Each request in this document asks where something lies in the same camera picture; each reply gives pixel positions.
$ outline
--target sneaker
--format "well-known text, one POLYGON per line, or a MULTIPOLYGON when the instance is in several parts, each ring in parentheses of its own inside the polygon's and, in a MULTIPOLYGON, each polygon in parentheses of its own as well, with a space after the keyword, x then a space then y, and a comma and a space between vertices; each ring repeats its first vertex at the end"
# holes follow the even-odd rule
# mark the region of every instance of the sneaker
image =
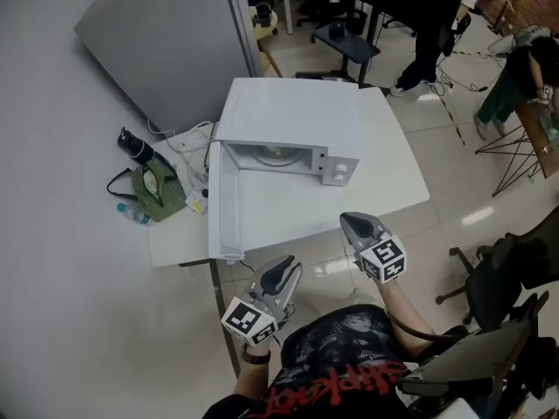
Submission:
POLYGON ((393 86, 390 88, 390 94, 392 96, 402 96, 405 93, 405 90, 402 87, 393 86))
POLYGON ((505 136, 507 134, 507 132, 505 132, 505 123, 503 121, 499 120, 498 118, 493 118, 491 119, 491 121, 493 122, 493 125, 497 129, 497 132, 500 136, 505 136))
POLYGON ((487 139, 487 124, 481 122, 477 113, 473 115, 473 123, 475 124, 475 129, 478 131, 478 135, 485 141, 487 139))

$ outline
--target open microwave door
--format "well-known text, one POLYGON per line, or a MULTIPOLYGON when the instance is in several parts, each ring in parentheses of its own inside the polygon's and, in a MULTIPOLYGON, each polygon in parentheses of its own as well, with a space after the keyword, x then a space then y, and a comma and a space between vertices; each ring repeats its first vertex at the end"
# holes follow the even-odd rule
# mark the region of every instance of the open microwave door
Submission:
POLYGON ((240 260, 245 257, 239 212, 240 169, 221 144, 210 144, 208 187, 208 245, 210 258, 240 260))

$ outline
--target hand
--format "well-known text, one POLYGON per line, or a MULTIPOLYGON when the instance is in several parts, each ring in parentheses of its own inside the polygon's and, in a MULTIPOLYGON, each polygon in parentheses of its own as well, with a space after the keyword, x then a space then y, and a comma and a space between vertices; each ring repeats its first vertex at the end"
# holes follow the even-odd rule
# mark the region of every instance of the hand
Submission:
POLYGON ((548 97, 545 94, 545 90, 540 88, 538 90, 538 100, 542 103, 542 104, 548 104, 548 97))

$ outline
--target tiled floor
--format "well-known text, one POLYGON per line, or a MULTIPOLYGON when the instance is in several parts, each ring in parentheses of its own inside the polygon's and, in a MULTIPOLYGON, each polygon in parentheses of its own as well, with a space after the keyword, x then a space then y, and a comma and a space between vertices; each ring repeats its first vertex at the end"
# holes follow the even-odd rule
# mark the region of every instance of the tiled floor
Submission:
MULTIPOLYGON (((277 12, 281 19, 283 8, 277 8, 277 12)), ((340 55, 333 50, 318 41, 316 44, 309 42, 311 27, 295 27, 292 36, 287 36, 281 20, 278 28, 278 36, 265 41, 285 77, 291 77, 297 71, 329 70, 341 63, 340 55)), ((414 39, 409 33, 403 27, 381 32, 378 46, 382 53, 374 59, 367 82, 379 86, 393 85, 413 57, 414 39)), ((489 85, 502 64, 475 54, 485 52, 495 39, 484 20, 473 16, 472 25, 456 50, 474 55, 452 55, 443 62, 444 70, 466 86, 489 85)), ((357 74, 356 67, 350 70, 357 74)), ((440 100, 432 97, 434 95, 427 86, 419 86, 398 99, 389 97, 423 172, 431 199, 390 213, 382 220, 402 238, 408 253, 408 271, 399 279, 401 286, 439 333, 458 324, 467 309, 464 296, 442 306, 434 302, 437 295, 457 288, 466 278, 465 269, 457 258, 449 257, 448 249, 458 246, 473 260, 478 246, 492 244, 508 231, 528 231, 557 205, 559 179, 554 176, 546 181, 541 174, 533 182, 527 177, 522 178, 492 198, 507 161, 497 155, 474 154, 482 141, 475 132, 472 115, 486 94, 456 85, 452 94, 445 96, 445 102, 459 124, 465 146, 440 100), (480 211, 486 216, 472 223, 468 216, 480 211)), ((508 128, 518 123, 514 115, 508 128)), ((371 206, 370 214, 375 214, 374 211, 371 206)), ((295 296, 298 313, 289 328, 291 330, 343 306, 356 287, 378 297, 374 283, 351 262, 351 253, 341 231, 334 230, 250 251, 245 261, 256 266, 278 256, 294 254, 303 263, 304 276, 295 296)), ((251 272, 240 264, 224 266, 220 271, 224 290, 230 296, 239 293, 243 280, 251 276, 251 272)), ((550 291, 551 299, 541 312, 541 332, 559 339, 559 323, 554 321, 559 284, 550 284, 544 289, 550 291)))

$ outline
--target white wall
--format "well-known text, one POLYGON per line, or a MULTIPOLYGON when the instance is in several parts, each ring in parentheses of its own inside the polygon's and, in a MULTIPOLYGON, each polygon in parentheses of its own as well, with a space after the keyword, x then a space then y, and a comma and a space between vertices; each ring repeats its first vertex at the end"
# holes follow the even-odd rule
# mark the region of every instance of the white wall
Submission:
POLYGON ((134 165, 120 127, 148 132, 72 32, 92 1, 0 0, 0 410, 197 417, 231 386, 229 367, 208 372, 188 352, 225 357, 218 326, 190 337, 217 321, 215 306, 187 315, 211 287, 200 272, 151 269, 147 231, 105 190, 134 165))

